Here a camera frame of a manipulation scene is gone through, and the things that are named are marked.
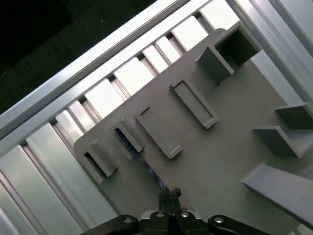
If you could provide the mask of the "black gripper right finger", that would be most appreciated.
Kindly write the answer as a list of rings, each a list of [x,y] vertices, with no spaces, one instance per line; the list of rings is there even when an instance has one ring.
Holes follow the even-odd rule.
[[[182,209],[181,190],[172,189],[172,217],[182,235],[247,235],[248,227],[224,215],[215,215],[204,222]]]

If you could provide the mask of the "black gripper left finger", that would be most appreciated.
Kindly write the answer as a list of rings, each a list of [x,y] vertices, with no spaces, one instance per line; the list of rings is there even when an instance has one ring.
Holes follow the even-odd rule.
[[[146,211],[140,219],[124,214],[90,230],[89,235],[168,235],[170,227],[170,207],[168,196],[159,195],[159,210]]]

